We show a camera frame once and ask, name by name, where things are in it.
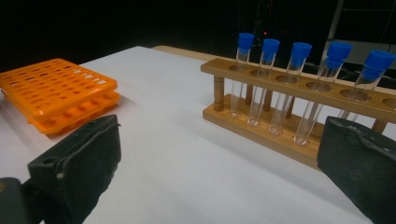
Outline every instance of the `orange plastic rack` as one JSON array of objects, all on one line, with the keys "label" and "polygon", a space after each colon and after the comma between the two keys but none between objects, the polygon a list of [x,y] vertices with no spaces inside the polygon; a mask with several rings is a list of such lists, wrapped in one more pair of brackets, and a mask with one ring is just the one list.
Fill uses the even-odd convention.
[{"label": "orange plastic rack", "polygon": [[0,88],[44,134],[70,131],[114,107],[117,81],[63,59],[0,74]]}]

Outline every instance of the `test tube rack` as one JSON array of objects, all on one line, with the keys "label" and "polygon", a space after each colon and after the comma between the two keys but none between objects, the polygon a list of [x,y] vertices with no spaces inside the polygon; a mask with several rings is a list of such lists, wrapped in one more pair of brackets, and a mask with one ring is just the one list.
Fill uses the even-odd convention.
[{"label": "test tube rack", "polygon": [[70,132],[117,105],[117,81],[64,59],[0,74],[4,97],[43,134]]},{"label": "test tube rack", "polygon": [[378,133],[384,131],[388,122],[396,123],[396,96],[393,94],[373,91],[369,101],[351,101],[345,97],[346,92],[351,89],[346,84],[333,83],[329,91],[313,91],[309,86],[315,83],[316,79],[312,77],[300,76],[298,83],[285,84],[278,81],[279,77],[284,76],[284,72],[273,70],[271,76],[262,78],[256,77],[259,69],[257,65],[249,64],[244,71],[234,69],[235,66],[235,61],[219,58],[201,65],[202,72],[214,76],[214,104],[204,109],[204,119],[314,169],[319,170],[317,155],[324,125],[321,123],[315,125],[309,137],[309,146],[299,146],[293,142],[292,137],[298,128],[301,117],[293,115],[290,110],[283,123],[283,134],[272,135],[267,131],[271,122],[272,108],[266,102],[264,110],[267,111],[261,113],[261,125],[252,127],[247,123],[250,108],[249,95],[251,94],[249,89],[247,89],[246,98],[242,98],[238,105],[241,116],[230,118],[227,114],[230,112],[231,94],[224,95],[224,78],[246,83],[250,87],[265,88],[267,89],[266,98],[272,97],[270,93],[277,91],[374,118],[375,123],[372,129]]}]

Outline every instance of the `wooden dowel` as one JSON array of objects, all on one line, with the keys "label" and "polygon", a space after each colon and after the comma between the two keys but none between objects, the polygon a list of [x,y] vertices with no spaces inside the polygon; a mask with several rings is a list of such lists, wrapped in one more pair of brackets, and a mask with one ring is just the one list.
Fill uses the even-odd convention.
[{"label": "wooden dowel", "polygon": [[375,131],[376,133],[382,133],[387,127],[387,124],[388,123],[382,119],[376,119],[373,124],[372,130]]},{"label": "wooden dowel", "polygon": [[272,91],[268,91],[265,93],[264,97],[264,105],[262,106],[263,111],[271,111],[271,103],[272,103]]},{"label": "wooden dowel", "polygon": [[245,104],[251,105],[251,99],[253,97],[253,86],[247,85],[247,95],[245,97]]},{"label": "wooden dowel", "polygon": [[288,110],[288,113],[286,113],[285,119],[291,118],[291,112],[293,111],[293,107],[294,107],[294,100],[295,100],[295,97],[291,98],[291,102],[290,102],[290,105],[289,105],[289,110]]},{"label": "wooden dowel", "polygon": [[222,111],[224,109],[224,77],[214,76],[214,109]]}]

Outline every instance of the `rack hole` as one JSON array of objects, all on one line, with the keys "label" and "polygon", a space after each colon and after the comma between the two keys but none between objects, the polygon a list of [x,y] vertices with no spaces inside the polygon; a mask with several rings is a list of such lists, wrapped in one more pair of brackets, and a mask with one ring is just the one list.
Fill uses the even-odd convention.
[{"label": "rack hole", "polygon": [[36,109],[41,109],[41,108],[44,108],[44,107],[46,107],[48,105],[49,105],[49,103],[44,103],[44,104],[37,105],[35,108]]},{"label": "rack hole", "polygon": [[387,105],[393,109],[396,109],[396,99],[394,98],[387,98],[382,101],[384,105]]},{"label": "rack hole", "polygon": [[267,69],[256,69],[250,72],[254,77],[269,77],[270,71]]},{"label": "rack hole", "polygon": [[332,89],[328,84],[322,82],[308,82],[305,86],[312,91],[330,91]]},{"label": "rack hole", "polygon": [[30,94],[30,93],[32,93],[33,91],[25,91],[25,92],[23,92],[23,93],[21,93],[22,95],[27,95],[27,94]]},{"label": "rack hole", "polygon": [[278,76],[276,80],[285,84],[294,84],[298,82],[298,76],[289,75],[289,76]]},{"label": "rack hole", "polygon": [[85,108],[85,106],[79,105],[78,110],[85,111],[85,110],[87,110],[87,108]]},{"label": "rack hole", "polygon": [[57,123],[56,119],[48,119],[45,121],[45,125],[50,127],[50,126],[54,126]]},{"label": "rack hole", "polygon": [[68,119],[71,119],[71,118],[73,117],[73,114],[72,114],[72,113],[69,113],[69,112],[64,112],[64,116],[65,116],[66,118],[68,118]]},{"label": "rack hole", "polygon": [[52,96],[59,96],[59,95],[60,95],[59,92],[55,92],[55,93],[50,94],[49,97],[52,97]]},{"label": "rack hole", "polygon": [[22,87],[24,87],[24,85],[22,85],[22,84],[18,84],[18,85],[16,85],[16,86],[13,86],[15,89],[21,89]]},{"label": "rack hole", "polygon": [[26,100],[31,100],[31,99],[35,99],[38,96],[38,94],[33,94],[30,96],[25,97]]},{"label": "rack hole", "polygon": [[229,69],[235,72],[245,72],[247,70],[247,67],[243,64],[235,64],[231,65]]},{"label": "rack hole", "polygon": [[30,104],[37,104],[37,103],[40,103],[40,102],[43,102],[43,101],[44,101],[44,99],[40,98],[40,99],[33,100],[32,102],[30,102]]},{"label": "rack hole", "polygon": [[370,100],[370,96],[362,91],[353,91],[353,90],[341,90],[340,94],[350,100],[355,101],[368,101]]},{"label": "rack hole", "polygon": [[29,90],[29,88],[27,88],[27,87],[24,87],[24,88],[18,88],[18,89],[17,89],[17,91],[27,91],[27,90]]},{"label": "rack hole", "polygon": [[46,89],[46,88],[48,88],[49,86],[42,86],[42,87],[40,87],[40,88],[38,88],[38,90],[43,90],[43,89]]}]

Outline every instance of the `wooden test tube rack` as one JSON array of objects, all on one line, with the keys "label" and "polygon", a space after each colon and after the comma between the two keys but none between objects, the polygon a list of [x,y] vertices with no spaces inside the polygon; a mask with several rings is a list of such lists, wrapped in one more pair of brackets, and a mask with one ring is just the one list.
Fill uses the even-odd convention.
[{"label": "wooden test tube rack", "polygon": [[375,124],[373,129],[379,133],[383,132],[388,122],[396,123],[396,96],[393,94],[372,91],[369,101],[351,101],[343,95],[343,92],[351,89],[348,85],[333,83],[330,91],[313,91],[308,88],[308,83],[315,83],[315,78],[301,76],[298,83],[285,84],[276,79],[277,77],[283,76],[283,72],[273,70],[271,76],[262,78],[254,75],[256,74],[255,71],[259,69],[258,66],[248,65],[245,71],[235,71],[233,67],[235,67],[235,62],[223,59],[214,59],[201,65],[202,72],[214,76],[215,100],[214,104],[204,109],[204,119],[229,131],[238,133],[265,147],[269,147],[314,169],[318,170],[318,147],[324,125],[320,123],[315,125],[309,137],[309,146],[298,146],[292,140],[301,120],[298,116],[291,114],[283,123],[283,134],[272,135],[267,131],[271,122],[272,109],[269,111],[262,111],[261,125],[252,127],[247,123],[250,105],[245,104],[245,99],[241,99],[242,103],[240,102],[238,105],[238,111],[241,116],[237,119],[230,118],[227,114],[230,112],[231,95],[224,95],[224,78],[262,87],[269,92],[277,91],[286,93],[307,101],[374,118]]}]

